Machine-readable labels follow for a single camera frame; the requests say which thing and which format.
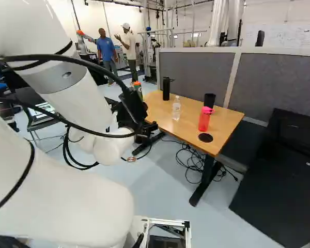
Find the black thermos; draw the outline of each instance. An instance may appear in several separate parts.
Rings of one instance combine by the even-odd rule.
[[[163,101],[170,100],[170,78],[168,76],[163,77]]]
[[[205,99],[203,101],[203,106],[210,107],[213,109],[213,106],[215,104],[216,95],[211,93],[205,94]]]

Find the white t-shirt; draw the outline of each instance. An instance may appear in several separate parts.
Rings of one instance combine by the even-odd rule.
[[[128,58],[128,60],[136,60],[136,53],[135,53],[135,38],[134,35],[130,32],[128,32],[127,34],[124,34],[122,36],[122,41],[126,44],[129,45],[130,48],[126,49],[124,46],[123,48],[123,52],[126,53],[126,56]]]

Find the blue shirt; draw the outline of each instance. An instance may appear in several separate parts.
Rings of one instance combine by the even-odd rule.
[[[111,61],[114,56],[114,44],[111,38],[105,37],[97,39],[98,50],[101,50],[103,61]]]

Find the chair leg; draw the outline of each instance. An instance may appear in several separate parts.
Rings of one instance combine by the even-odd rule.
[[[39,136],[38,136],[37,132],[36,132],[36,131],[34,131],[34,133],[35,133],[36,137],[38,138],[38,140],[40,141],[40,138],[39,138]]]
[[[35,139],[35,137],[33,136],[32,131],[30,131],[30,134],[31,134],[31,136],[32,136],[33,141],[35,142],[35,145],[38,147],[38,143],[36,142],[36,139]]]
[[[35,135],[36,135],[36,137],[38,138],[38,144],[37,144],[37,147],[39,147],[40,149],[41,149],[41,140],[40,140],[40,138],[39,138],[39,136],[38,136],[38,134],[37,134],[37,132],[36,131],[34,131],[34,133],[35,133]]]

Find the pants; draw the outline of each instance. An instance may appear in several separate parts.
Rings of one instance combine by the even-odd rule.
[[[118,76],[118,73],[117,73],[117,68],[116,68],[116,65],[115,65],[115,62],[113,60],[110,60],[110,61],[103,61],[103,64],[105,66],[105,68],[108,70],[108,71],[113,71],[114,74],[116,76]],[[108,77],[108,82],[111,84],[113,83],[113,80]]]
[[[136,71],[136,60],[129,60],[129,66],[131,69],[131,73],[132,73],[132,81],[138,81],[138,73]]]

